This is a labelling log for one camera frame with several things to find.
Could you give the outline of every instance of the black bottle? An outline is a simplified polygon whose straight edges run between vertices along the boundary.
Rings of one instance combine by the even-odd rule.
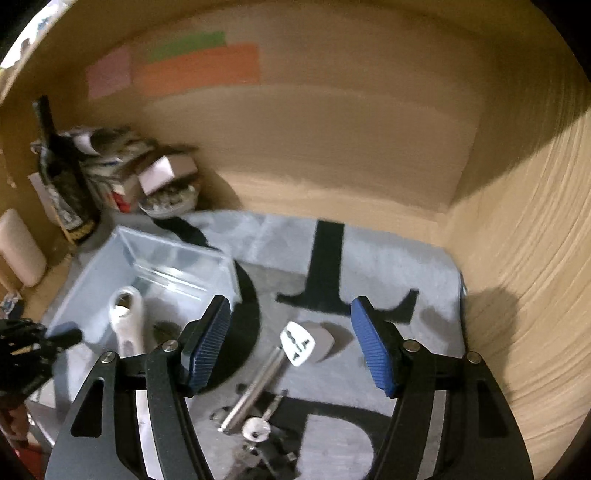
[[[41,130],[39,175],[69,240],[82,243],[96,230],[100,211],[67,140],[56,133],[46,95],[33,102],[33,110]]]

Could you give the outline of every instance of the cardboard wall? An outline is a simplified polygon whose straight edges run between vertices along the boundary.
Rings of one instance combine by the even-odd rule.
[[[186,28],[256,44],[258,80],[88,99],[88,65],[129,45],[136,72],[146,45]],[[213,207],[447,248],[466,277],[470,346],[508,396],[537,478],[568,446],[591,406],[591,93],[530,2],[78,0],[0,95],[0,183],[17,185],[0,188],[0,206],[47,248],[58,231],[26,178],[42,93],[58,128],[129,123],[199,145]]]

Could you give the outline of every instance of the green sticky note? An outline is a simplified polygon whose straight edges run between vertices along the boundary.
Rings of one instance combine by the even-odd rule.
[[[196,50],[224,46],[226,46],[225,32],[193,32],[155,46],[148,53],[147,62],[154,63],[156,61],[178,57],[179,55],[185,55]]]

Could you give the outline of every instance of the gray mat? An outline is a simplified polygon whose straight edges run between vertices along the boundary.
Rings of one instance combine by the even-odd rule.
[[[362,479],[375,454],[376,446],[372,445],[371,438],[383,435],[386,417],[392,414],[395,401],[375,388],[347,316],[298,309],[275,300],[277,293],[298,294],[303,291],[316,220],[245,212],[197,212],[184,219],[198,227],[211,246],[230,254],[244,268],[255,286],[261,311],[261,331],[248,360],[219,387],[190,402],[191,418],[215,478],[226,475],[232,465],[231,450],[241,440],[237,436],[218,433],[209,416],[215,409],[236,400],[236,385],[252,378],[272,346],[278,343],[279,332],[289,320],[311,320],[324,324],[333,333],[337,339],[335,349],[319,364],[286,369],[273,385],[273,390],[286,388],[291,398],[376,412],[385,416],[385,424],[382,431],[374,432],[372,437],[372,432],[368,433],[346,419],[310,415],[297,469],[301,479]],[[102,231],[80,249],[63,291],[46,314],[46,323],[51,322],[60,298],[92,258],[113,224],[175,237],[145,216],[112,214],[110,221],[101,227]],[[449,256],[439,248],[391,233],[345,227],[339,289],[342,301],[350,303],[355,297],[365,295],[376,308],[392,309],[411,289],[418,290],[418,297],[410,322],[398,325],[403,337],[417,339],[434,353],[462,356],[460,275]],[[49,393],[42,395],[42,403],[59,403],[49,398],[53,388],[56,397],[61,395],[72,400],[75,396],[86,373],[76,371],[79,363],[76,353],[69,355],[72,358],[67,362],[67,371],[59,371],[58,366],[55,383],[45,389]],[[87,355],[97,356],[98,352]],[[60,376],[69,379],[66,393],[60,392],[64,384]],[[433,471],[443,408],[444,397],[437,394],[419,478],[427,478]],[[156,458],[146,458],[146,463],[148,473],[158,478]]]

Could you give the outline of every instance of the orange sticky note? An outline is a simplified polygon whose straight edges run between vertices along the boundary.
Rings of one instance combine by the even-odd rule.
[[[164,96],[218,85],[260,83],[258,45],[209,48],[143,65],[135,82],[146,96]]]

